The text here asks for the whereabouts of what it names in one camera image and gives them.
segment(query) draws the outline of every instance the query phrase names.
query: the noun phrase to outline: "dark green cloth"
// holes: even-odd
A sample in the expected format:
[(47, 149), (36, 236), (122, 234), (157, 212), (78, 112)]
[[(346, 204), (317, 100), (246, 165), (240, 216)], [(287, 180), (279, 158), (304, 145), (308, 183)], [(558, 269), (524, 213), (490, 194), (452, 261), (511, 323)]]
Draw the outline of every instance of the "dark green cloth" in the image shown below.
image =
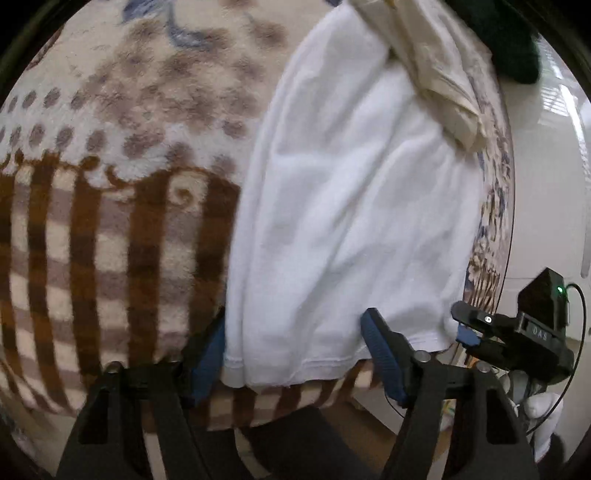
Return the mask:
[(492, 52), (498, 73), (520, 83), (535, 83), (540, 76), (540, 55), (535, 31), (504, 0), (446, 0), (458, 16)]

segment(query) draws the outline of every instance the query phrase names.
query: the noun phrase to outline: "beige fabric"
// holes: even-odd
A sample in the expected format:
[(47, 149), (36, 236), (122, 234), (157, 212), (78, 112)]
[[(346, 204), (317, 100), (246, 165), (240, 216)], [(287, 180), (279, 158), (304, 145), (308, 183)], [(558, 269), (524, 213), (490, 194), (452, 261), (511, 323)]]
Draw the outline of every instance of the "beige fabric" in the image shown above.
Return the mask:
[(351, 0), (389, 43), (445, 129), (468, 151), (486, 145), (469, 74), (490, 53), (439, 0)]

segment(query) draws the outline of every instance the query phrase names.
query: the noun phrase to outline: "folded white t-shirt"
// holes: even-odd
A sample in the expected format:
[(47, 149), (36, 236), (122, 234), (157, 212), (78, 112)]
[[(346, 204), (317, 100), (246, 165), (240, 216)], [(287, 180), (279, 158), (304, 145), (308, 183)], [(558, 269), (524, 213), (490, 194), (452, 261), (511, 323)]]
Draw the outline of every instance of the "folded white t-shirt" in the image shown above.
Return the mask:
[(339, 378), (376, 307), (413, 347), (453, 340), (482, 174), (345, 3), (289, 62), (259, 130), (229, 259), (231, 387)]

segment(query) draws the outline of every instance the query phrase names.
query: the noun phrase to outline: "patterned blanket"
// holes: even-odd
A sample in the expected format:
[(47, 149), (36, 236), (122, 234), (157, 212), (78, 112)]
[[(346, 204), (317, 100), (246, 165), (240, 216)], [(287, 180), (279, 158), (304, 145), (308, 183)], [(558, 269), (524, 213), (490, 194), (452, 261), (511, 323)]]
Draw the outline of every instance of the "patterned blanket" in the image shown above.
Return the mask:
[[(223, 304), (240, 185), (291, 53), (323, 0), (93, 0), (0, 110), (0, 388), (75, 414), (101, 366), (154, 362)], [(493, 311), (513, 205), (492, 66), (473, 87), (490, 141), (465, 299)], [(254, 425), (379, 384), (347, 376), (262, 392), (218, 385), (211, 429)]]

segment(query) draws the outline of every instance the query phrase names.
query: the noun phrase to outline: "white fabric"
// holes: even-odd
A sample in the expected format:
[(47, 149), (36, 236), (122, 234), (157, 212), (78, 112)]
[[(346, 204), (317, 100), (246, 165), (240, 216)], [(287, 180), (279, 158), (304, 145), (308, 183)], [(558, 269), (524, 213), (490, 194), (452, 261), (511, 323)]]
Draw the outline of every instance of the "white fabric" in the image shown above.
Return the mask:
[(438, 120), (468, 151), (486, 145), (482, 114), (465, 70), (488, 49), (439, 0), (351, 0), (408, 70)]
[(231, 387), (339, 378), (377, 307), (413, 347), (450, 341), (482, 176), (350, 4), (299, 46), (242, 188), (229, 259)]

